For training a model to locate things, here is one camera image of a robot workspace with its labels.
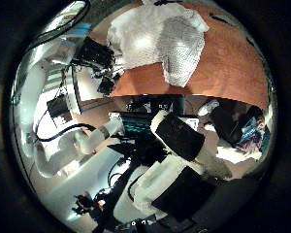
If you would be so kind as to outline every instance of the wire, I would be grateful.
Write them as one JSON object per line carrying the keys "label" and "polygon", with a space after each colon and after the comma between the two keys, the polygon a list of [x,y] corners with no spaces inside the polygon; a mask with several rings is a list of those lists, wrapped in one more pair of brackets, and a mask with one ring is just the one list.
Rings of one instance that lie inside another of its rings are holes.
{"label": "wire", "polygon": [[121,175],[123,175],[123,174],[121,174],[121,173],[114,173],[114,174],[112,174],[111,177],[110,177],[110,183],[108,183],[108,185],[111,186],[111,181],[112,181],[113,177],[115,177],[115,176],[121,176]]}
{"label": "wire", "polygon": [[88,13],[88,11],[90,9],[90,6],[91,6],[91,3],[90,3],[89,0],[80,0],[80,1],[84,2],[85,4],[84,4],[84,7],[79,11],[79,13],[77,15],[75,15],[71,20],[69,20],[65,24],[63,24],[63,25],[61,25],[61,26],[59,26],[59,27],[57,27],[57,28],[55,28],[53,30],[50,30],[48,32],[44,32],[44,33],[38,35],[36,37],[36,40],[41,38],[41,37],[43,37],[43,36],[45,36],[45,35],[48,35],[48,34],[54,32],[54,31],[58,31],[59,29],[64,28],[66,26],[67,26],[67,28],[63,29],[62,31],[59,31],[57,34],[55,34],[55,35],[53,35],[53,36],[51,36],[49,38],[46,38],[46,39],[42,40],[41,42],[34,43],[32,46],[28,47],[28,49],[25,51],[25,53],[28,53],[29,51],[33,50],[34,48],[36,48],[36,47],[38,47],[38,46],[40,46],[42,44],[45,44],[45,43],[47,43],[49,41],[54,40],[55,38],[63,35],[67,31],[69,31],[76,24],[78,24],[87,15],[87,13]]}
{"label": "wire", "polygon": [[138,181],[138,179],[142,176],[143,174],[139,175],[133,182],[131,182],[128,186],[127,189],[127,193],[129,198],[132,200],[132,202],[134,202],[134,197],[132,196],[132,194],[130,193],[130,190],[132,189],[132,186]]}
{"label": "wire", "polygon": [[111,173],[114,169],[114,167],[116,166],[116,164],[118,163],[118,161],[116,161],[116,163],[111,167],[109,173],[108,173],[108,186],[111,187],[111,181],[110,181],[110,176],[111,176]]}
{"label": "wire", "polygon": [[73,124],[63,130],[61,130],[59,133],[55,134],[54,136],[50,137],[50,138],[40,138],[37,134],[36,137],[40,142],[43,143],[47,143],[50,141],[53,141],[54,139],[58,138],[59,136],[63,135],[64,133],[68,132],[69,130],[73,129],[73,128],[82,128],[82,127],[86,127],[88,130],[90,131],[94,131],[96,128],[90,124],[85,124],[85,123],[79,123],[79,124]]}
{"label": "wire", "polygon": [[[69,66],[67,66],[65,69],[63,69],[61,71],[62,72],[61,73],[62,74],[62,76],[61,76],[61,82],[60,82],[60,85],[59,85],[59,87],[58,87],[58,89],[57,89],[54,97],[52,98],[52,99],[55,99],[55,101],[51,103],[51,105],[49,107],[50,109],[52,109],[55,106],[55,104],[57,102],[57,97],[59,96],[58,94],[61,93],[61,91],[62,91],[61,88],[62,88],[62,86],[63,86],[63,84],[65,82],[65,79],[66,79],[66,75],[64,73],[64,70],[68,70],[68,69],[69,69]],[[38,122],[37,122],[37,124],[35,126],[35,130],[34,130],[34,132],[35,132],[36,135],[38,135],[40,123],[41,123],[42,119],[46,116],[46,114],[48,113],[48,111],[49,111],[49,109],[46,109],[45,112],[42,114],[41,118],[38,120]]]}

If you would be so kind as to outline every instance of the crumpled white fabric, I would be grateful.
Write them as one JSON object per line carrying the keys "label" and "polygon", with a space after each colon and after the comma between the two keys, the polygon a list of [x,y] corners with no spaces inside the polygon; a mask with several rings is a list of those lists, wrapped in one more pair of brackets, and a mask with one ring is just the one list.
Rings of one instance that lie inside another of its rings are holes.
{"label": "crumpled white fabric", "polygon": [[197,67],[208,30],[196,11],[180,4],[146,4],[114,19],[107,40],[124,70],[162,62],[165,81],[184,87]]}

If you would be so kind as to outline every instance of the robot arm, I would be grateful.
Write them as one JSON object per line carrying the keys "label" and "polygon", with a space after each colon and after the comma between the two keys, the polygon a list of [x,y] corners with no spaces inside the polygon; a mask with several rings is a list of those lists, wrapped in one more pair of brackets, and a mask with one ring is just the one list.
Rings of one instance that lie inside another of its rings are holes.
{"label": "robot arm", "polygon": [[36,140],[33,131],[34,114],[40,95],[43,92],[52,62],[68,65],[75,53],[73,43],[56,39],[37,51],[36,62],[28,71],[18,105],[21,144],[24,153],[35,160],[39,173],[51,178],[70,162],[85,154],[93,153],[105,139],[122,129],[120,120],[111,120],[87,136],[82,130],[64,134],[58,142],[58,151],[47,159],[44,146]]}

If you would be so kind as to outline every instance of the black cable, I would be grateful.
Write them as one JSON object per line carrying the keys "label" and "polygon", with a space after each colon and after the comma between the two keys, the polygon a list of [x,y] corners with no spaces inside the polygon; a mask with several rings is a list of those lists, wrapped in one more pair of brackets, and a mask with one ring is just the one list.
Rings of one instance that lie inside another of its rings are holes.
{"label": "black cable", "polygon": [[[64,70],[61,71],[62,72],[61,82],[60,82],[60,85],[59,85],[54,97],[52,98],[52,99],[55,99],[55,101],[52,102],[52,104],[50,105],[50,107],[49,107],[50,109],[52,109],[55,106],[55,104],[57,102],[57,97],[59,96],[58,94],[61,93],[61,87],[63,86],[63,84],[64,84],[64,82],[65,82],[65,80],[67,78],[65,73],[64,73]],[[49,111],[49,109],[46,109],[45,112],[40,117],[40,119],[38,120],[38,122],[37,122],[37,124],[35,126],[35,130],[34,130],[36,135],[38,135],[40,123],[41,123],[42,119],[46,116],[48,111]]]}
{"label": "black cable", "polygon": [[58,138],[59,136],[63,135],[64,133],[68,132],[69,130],[71,130],[73,128],[81,128],[81,127],[86,127],[90,131],[94,131],[96,129],[94,126],[92,126],[90,124],[78,123],[78,124],[71,125],[65,129],[61,130],[59,133],[55,134],[54,136],[52,136],[50,138],[43,139],[43,138],[40,138],[37,134],[36,134],[36,137],[40,142],[47,143],[47,142],[50,142],[50,141]]}
{"label": "black cable", "polygon": [[108,183],[108,185],[111,186],[111,181],[112,181],[113,177],[115,177],[115,176],[121,176],[121,175],[123,175],[123,174],[121,174],[121,173],[114,173],[114,174],[112,174],[110,176],[110,179],[109,179],[110,183]]}
{"label": "black cable", "polygon": [[131,182],[128,186],[127,189],[127,193],[129,198],[132,200],[132,202],[134,202],[134,197],[132,196],[132,194],[130,193],[130,190],[132,189],[132,186],[138,181],[138,179],[142,176],[143,174],[139,175],[133,182]]}
{"label": "black cable", "polygon": [[28,53],[29,51],[33,50],[34,48],[56,39],[57,37],[63,35],[67,31],[69,31],[71,28],[73,28],[76,24],[78,24],[87,15],[88,11],[90,10],[90,5],[91,5],[89,0],[80,0],[80,1],[83,1],[85,4],[84,4],[84,7],[79,11],[79,13],[75,17],[73,17],[71,20],[69,20],[65,24],[63,24],[63,25],[61,25],[53,30],[50,30],[48,32],[44,32],[44,33],[38,35],[36,37],[36,39],[39,39],[45,35],[48,35],[48,34],[54,32],[54,31],[58,31],[60,28],[63,28],[65,26],[68,26],[67,28],[63,29],[62,31],[58,32],[57,34],[53,35],[50,38],[44,39],[41,42],[35,43],[32,46],[29,46],[28,49],[25,51],[25,53]]}
{"label": "black cable", "polygon": [[111,184],[110,184],[110,176],[111,176],[111,173],[112,173],[112,171],[113,171],[113,169],[114,169],[114,167],[116,166],[117,163],[118,163],[118,161],[116,161],[116,163],[111,167],[111,169],[110,169],[110,171],[108,173],[108,178],[107,178],[108,186],[111,186]]}

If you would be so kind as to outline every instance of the wooden table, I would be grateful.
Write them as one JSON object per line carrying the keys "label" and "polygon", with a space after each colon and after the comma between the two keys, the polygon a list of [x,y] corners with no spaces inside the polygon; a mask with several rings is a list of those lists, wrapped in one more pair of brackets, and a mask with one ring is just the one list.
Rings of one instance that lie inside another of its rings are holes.
{"label": "wooden table", "polygon": [[[125,71],[112,96],[145,93],[196,94],[238,100],[266,109],[266,74],[254,46],[238,28],[210,17],[210,13],[222,15],[218,10],[204,5],[182,5],[198,11],[210,27],[205,34],[206,45],[201,60],[187,86],[182,88],[165,83],[162,65],[156,63]],[[138,6],[140,5],[132,4],[126,9]],[[104,21],[97,26],[100,30],[104,27],[106,28]],[[102,40],[106,38],[107,32],[105,35],[99,35]]]}

